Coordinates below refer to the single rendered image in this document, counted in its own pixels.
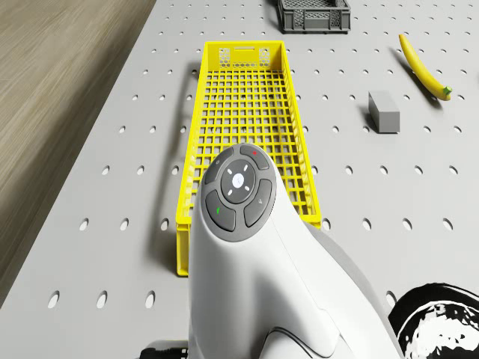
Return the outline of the yellow basket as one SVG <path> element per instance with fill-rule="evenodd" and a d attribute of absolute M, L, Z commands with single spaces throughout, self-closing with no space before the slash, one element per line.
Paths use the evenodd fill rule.
<path fill-rule="evenodd" d="M 192 210 L 202 175 L 221 151 L 240 143 L 269 154 L 300 218 L 320 227 L 287 50 L 280 40 L 204 45 L 176 212 L 179 276 L 189 270 Z"/>

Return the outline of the grey cube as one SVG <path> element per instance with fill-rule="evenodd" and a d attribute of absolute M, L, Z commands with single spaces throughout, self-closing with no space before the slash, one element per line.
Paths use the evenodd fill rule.
<path fill-rule="evenodd" d="M 370 90 L 368 110 L 379 133 L 400 132 L 400 110 L 388 91 Z"/>

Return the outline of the banana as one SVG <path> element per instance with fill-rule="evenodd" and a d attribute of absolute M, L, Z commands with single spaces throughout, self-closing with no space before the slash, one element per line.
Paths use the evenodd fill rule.
<path fill-rule="evenodd" d="M 442 101 L 449 101 L 451 99 L 452 88 L 442 85 L 432 76 L 404 34 L 399 34 L 398 37 L 406 61 L 422 85 L 425 86 L 435 98 Z"/>

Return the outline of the dark grey basket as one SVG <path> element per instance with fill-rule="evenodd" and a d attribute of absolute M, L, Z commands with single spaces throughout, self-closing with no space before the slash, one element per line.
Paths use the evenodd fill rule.
<path fill-rule="evenodd" d="M 278 0 L 284 32 L 348 33 L 351 7 L 347 0 Z"/>

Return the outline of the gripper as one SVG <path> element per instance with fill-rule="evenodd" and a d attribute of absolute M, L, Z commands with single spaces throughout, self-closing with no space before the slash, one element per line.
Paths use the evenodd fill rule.
<path fill-rule="evenodd" d="M 139 359 L 188 359 L 187 340 L 156 340 L 143 349 Z"/>

